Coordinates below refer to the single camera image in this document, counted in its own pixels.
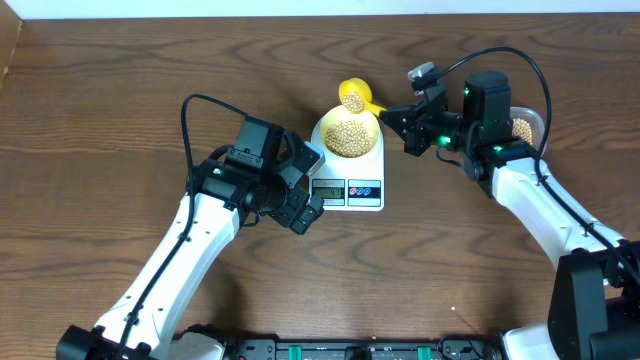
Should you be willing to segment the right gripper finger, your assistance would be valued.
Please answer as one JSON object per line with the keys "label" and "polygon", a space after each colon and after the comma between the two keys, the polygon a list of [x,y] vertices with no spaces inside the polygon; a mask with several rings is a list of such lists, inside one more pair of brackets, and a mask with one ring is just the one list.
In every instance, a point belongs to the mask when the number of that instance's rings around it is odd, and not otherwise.
{"label": "right gripper finger", "polygon": [[424,107],[423,102],[394,106],[387,110],[382,110],[379,117],[386,125],[411,125],[424,112]]}
{"label": "right gripper finger", "polygon": [[404,122],[402,118],[381,117],[381,121],[384,125],[393,130],[403,141],[406,140],[407,123]]}

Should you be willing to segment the yellow plastic scoop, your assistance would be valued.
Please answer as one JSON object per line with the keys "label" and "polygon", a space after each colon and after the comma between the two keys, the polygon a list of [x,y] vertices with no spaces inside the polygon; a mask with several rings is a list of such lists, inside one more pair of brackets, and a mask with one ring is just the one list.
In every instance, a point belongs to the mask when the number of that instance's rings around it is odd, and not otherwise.
{"label": "yellow plastic scoop", "polygon": [[370,86],[360,78],[350,78],[342,81],[338,88],[341,104],[351,113],[359,114],[369,111],[379,116],[385,108],[373,103],[373,93]]}

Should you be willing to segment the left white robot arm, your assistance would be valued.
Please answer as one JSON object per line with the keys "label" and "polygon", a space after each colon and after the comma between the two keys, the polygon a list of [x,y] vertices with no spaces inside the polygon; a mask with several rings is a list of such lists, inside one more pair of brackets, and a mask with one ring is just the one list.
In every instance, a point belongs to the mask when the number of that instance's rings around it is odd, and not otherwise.
{"label": "left white robot arm", "polygon": [[233,145],[191,169],[187,192],[163,240],[117,303],[90,330],[70,326],[58,359],[221,359],[223,339],[194,327],[176,329],[196,289],[248,215],[268,216],[302,235],[323,201],[301,180],[324,153],[294,132],[251,116]]}

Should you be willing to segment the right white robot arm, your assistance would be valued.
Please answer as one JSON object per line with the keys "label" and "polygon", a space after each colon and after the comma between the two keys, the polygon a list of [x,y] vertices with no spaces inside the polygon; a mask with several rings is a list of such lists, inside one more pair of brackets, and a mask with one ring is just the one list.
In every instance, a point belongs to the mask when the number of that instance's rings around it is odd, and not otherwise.
{"label": "right white robot arm", "polygon": [[638,243],[592,217],[554,178],[544,144],[516,117],[505,74],[469,75],[463,111],[454,113],[437,73],[430,63],[410,71],[419,102],[382,111],[382,122],[408,154],[430,146],[459,153],[459,167],[524,225],[556,270],[546,322],[503,333],[501,357],[638,358]]}

